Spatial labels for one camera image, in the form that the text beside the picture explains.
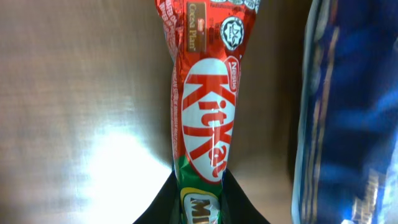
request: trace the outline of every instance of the kitkat bar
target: kitkat bar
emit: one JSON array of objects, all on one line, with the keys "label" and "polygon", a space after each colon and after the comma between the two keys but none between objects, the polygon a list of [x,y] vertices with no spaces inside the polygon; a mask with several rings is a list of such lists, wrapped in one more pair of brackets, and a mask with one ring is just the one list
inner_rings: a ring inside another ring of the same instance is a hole
[{"label": "kitkat bar", "polygon": [[261,0],[155,0],[174,61],[171,121],[183,223],[219,223],[241,77]]}]

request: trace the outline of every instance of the wooden surface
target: wooden surface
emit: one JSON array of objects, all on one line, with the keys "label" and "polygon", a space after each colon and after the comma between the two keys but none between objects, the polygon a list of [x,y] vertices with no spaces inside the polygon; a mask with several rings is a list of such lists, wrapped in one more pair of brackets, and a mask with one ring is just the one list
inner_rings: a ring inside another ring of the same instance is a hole
[{"label": "wooden surface", "polygon": [[[229,168],[271,223],[308,6],[263,0],[242,67]],[[171,71],[153,1],[0,0],[0,222],[132,223],[170,171]]]}]

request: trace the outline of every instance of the blue plastic wrapper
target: blue plastic wrapper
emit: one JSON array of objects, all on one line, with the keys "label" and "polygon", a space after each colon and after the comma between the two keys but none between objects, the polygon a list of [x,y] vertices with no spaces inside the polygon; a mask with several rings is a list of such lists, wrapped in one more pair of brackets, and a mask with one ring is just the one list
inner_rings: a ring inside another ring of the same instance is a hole
[{"label": "blue plastic wrapper", "polygon": [[398,223],[398,0],[314,0],[292,217]]}]

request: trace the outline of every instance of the snack package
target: snack package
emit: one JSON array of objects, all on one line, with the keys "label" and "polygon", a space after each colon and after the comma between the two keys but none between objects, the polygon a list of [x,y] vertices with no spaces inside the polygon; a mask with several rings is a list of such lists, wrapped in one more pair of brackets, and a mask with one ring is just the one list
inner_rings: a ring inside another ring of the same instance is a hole
[{"label": "snack package", "polygon": [[183,223],[221,223],[241,59],[260,0],[155,0],[174,61],[171,121]]},{"label": "snack package", "polygon": [[292,217],[398,223],[398,1],[314,0]]}]

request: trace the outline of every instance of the kitkat logo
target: kitkat logo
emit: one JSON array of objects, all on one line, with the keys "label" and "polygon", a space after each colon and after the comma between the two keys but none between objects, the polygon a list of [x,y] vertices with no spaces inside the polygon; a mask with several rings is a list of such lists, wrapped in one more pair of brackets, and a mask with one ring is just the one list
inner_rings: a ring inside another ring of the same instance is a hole
[{"label": "kitkat logo", "polygon": [[[235,85],[230,81],[233,72]],[[191,68],[184,83],[182,126],[187,156],[198,174],[213,183],[221,180],[226,169],[238,72],[237,60],[207,58]]]}]

